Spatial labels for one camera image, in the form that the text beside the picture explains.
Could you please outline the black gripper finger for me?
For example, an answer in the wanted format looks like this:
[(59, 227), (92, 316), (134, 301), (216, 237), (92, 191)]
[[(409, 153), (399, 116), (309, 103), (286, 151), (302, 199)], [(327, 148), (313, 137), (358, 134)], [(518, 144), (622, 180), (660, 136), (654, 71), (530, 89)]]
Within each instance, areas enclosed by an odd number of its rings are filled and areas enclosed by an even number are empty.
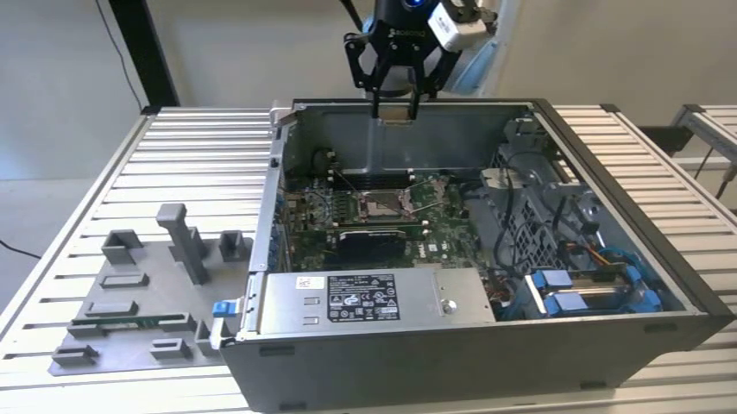
[(362, 55), (365, 54), (369, 45), (369, 37), (365, 34), (347, 33), (343, 36), (343, 47), (347, 56), (347, 64), (350, 69), (354, 85), (358, 89), (367, 92), (371, 97), (371, 118), (379, 117), (379, 90), (381, 83), (375, 74), (377, 66), (373, 67), (373, 72), (367, 73), (362, 66)]
[(446, 50), (441, 50), (441, 57), (437, 65), (431, 72), (426, 74), (425, 59), (427, 56), (422, 51), (413, 53), (410, 66), (410, 81), (413, 89), (407, 111), (410, 120), (417, 118), (422, 96), (427, 95), (430, 98), (437, 97), (438, 91), (443, 88), (447, 82), (461, 54), (461, 52), (451, 53)]

